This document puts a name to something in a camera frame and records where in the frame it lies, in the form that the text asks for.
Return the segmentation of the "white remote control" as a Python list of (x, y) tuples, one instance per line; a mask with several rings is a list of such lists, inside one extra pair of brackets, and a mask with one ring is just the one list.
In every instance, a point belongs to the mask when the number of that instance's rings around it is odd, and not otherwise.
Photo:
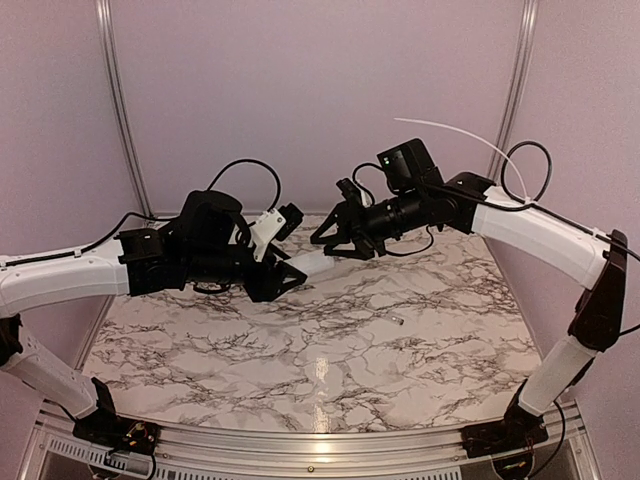
[(302, 255), (287, 259), (286, 263), (308, 277), (320, 274), (335, 266), (332, 257), (326, 256), (322, 251), (308, 252)]

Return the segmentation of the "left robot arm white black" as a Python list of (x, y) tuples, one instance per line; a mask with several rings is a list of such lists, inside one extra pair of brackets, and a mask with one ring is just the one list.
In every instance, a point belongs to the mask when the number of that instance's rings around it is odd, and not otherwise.
[(303, 284), (273, 241), (302, 222), (297, 206), (271, 208), (255, 221), (219, 191), (193, 191), (180, 214), (159, 228), (116, 230), (104, 241), (40, 257), (1, 262), (1, 368), (61, 405), (106, 445), (125, 438), (107, 388), (75, 372), (22, 324), (21, 313), (94, 296), (131, 297), (182, 290), (189, 283), (240, 285), (255, 302)]

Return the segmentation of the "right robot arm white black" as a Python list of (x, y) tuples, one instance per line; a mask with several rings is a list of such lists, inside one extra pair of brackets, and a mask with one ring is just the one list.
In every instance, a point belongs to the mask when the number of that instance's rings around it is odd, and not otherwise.
[(464, 172), (443, 184), (414, 183), (392, 199), (366, 207), (355, 184), (338, 182), (343, 195), (311, 242), (329, 256), (369, 260), (387, 253), (385, 242), (420, 227), (449, 226), (519, 249), (558, 269), (584, 289), (567, 334), (526, 380), (495, 438), (515, 448), (534, 431), (534, 419), (575, 384), (595, 357), (621, 335), (626, 290), (627, 239), (613, 231), (589, 233), (534, 202), (519, 203), (483, 177)]

